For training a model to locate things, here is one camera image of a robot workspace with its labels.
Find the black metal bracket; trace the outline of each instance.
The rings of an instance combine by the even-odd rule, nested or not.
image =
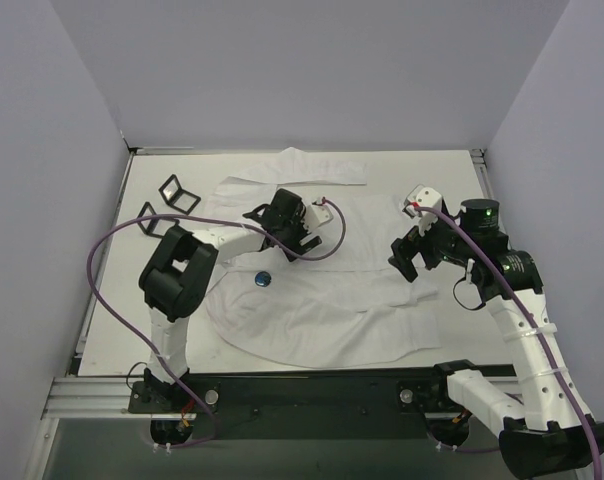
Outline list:
[[[180,181],[175,174],[171,175],[166,182],[162,184],[158,191],[160,192],[164,203],[185,215],[191,213],[197,204],[200,203],[200,200],[202,200],[202,198],[195,193],[191,193],[182,188],[182,184],[180,184]],[[180,208],[177,206],[178,200],[180,200],[182,197],[189,197],[192,200],[187,208]]]
[[[418,278],[413,258],[420,253],[420,243],[419,228],[413,227],[404,237],[396,238],[391,244],[393,255],[389,258],[389,264],[395,267],[409,283],[413,283]]]
[[[604,453],[604,422],[587,415],[600,454]],[[575,470],[592,461],[591,449],[581,425],[560,428],[549,422],[548,431],[527,430],[513,419],[505,419],[499,443],[502,459],[509,471],[520,480],[555,472]]]
[[[260,205],[243,216],[260,224],[264,230],[289,250],[298,255],[304,255],[322,243],[322,239],[316,236],[302,245],[301,242],[309,236],[309,232],[304,225],[305,213],[306,207],[302,198],[293,192],[280,188],[275,192],[270,204]],[[271,240],[264,240],[264,248],[273,245]],[[289,262],[296,259],[289,253],[284,253]]]

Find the white table surface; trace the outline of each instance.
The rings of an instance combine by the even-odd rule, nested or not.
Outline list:
[[[204,201],[217,184],[244,167],[270,158],[272,153],[215,155],[150,155],[136,156],[132,161],[118,223],[134,218],[145,201],[159,213],[174,212],[159,196],[158,188],[171,175],[177,174],[182,186],[203,201],[193,211],[202,211]],[[376,193],[408,194],[417,184],[440,191],[451,211],[467,198],[482,196],[471,157],[467,151],[429,152],[345,152],[312,153],[331,159],[349,159],[369,165],[366,186],[288,185],[300,195],[370,195]],[[183,222],[188,228],[190,222]],[[137,226],[115,235],[112,241],[101,291],[113,307],[146,335],[150,319],[138,277],[159,240],[146,237]],[[429,308],[438,322],[441,348],[418,350],[391,363],[369,365],[384,367],[429,367],[439,362],[469,359],[478,365],[510,364],[505,344],[491,316],[484,311],[468,312],[453,299],[451,288],[462,270],[441,264],[420,275],[435,282],[439,294],[420,302],[417,308]],[[473,296],[468,297],[469,304]],[[79,374],[84,376],[124,375],[138,361],[148,361],[148,348],[101,305],[93,312]],[[206,309],[191,317],[187,341],[187,361],[194,373],[262,372],[300,370],[244,352],[222,340],[215,332]]]

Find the blue button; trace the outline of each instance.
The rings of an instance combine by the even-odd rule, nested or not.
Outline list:
[[[258,272],[255,276],[255,284],[258,287],[268,287],[271,283],[271,274],[269,272]]]

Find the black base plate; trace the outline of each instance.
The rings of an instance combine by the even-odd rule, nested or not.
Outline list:
[[[510,366],[481,370],[487,376],[513,374]],[[432,368],[187,374],[182,380],[200,398],[208,390],[219,393],[213,406],[219,439],[423,438],[420,411],[460,412],[458,405],[433,397],[439,377]],[[413,403],[400,401],[404,389],[414,392]],[[176,405],[187,402],[186,396],[177,402],[154,397],[144,382],[136,382],[129,412],[177,413]],[[195,421],[193,436],[210,433],[210,425]]]

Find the black frame clip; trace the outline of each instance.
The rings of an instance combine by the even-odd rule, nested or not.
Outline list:
[[[164,203],[166,203],[169,207],[181,212],[185,215],[188,215],[193,211],[193,209],[200,203],[202,198],[195,193],[191,193],[188,190],[182,188],[182,184],[178,180],[177,175],[174,173],[171,175],[166,182],[162,184],[162,186],[158,189],[160,192],[160,196]],[[182,197],[190,197],[193,199],[193,202],[189,205],[188,208],[182,209],[177,206],[177,202]]]
[[[144,205],[142,206],[142,210],[140,210],[140,213],[138,213],[138,216],[135,218],[146,217],[148,215],[155,215],[156,213],[157,212],[153,208],[153,205],[151,205],[151,202],[144,202]],[[144,234],[149,237],[162,238],[162,237],[164,237],[163,233],[156,233],[157,227],[161,222],[173,223],[172,226],[180,224],[180,221],[178,219],[172,220],[169,218],[166,218],[166,219],[165,218],[156,218],[153,220],[147,220],[146,222],[140,222],[140,223],[138,223],[138,227],[140,227],[140,230],[142,230],[142,232],[144,232]]]

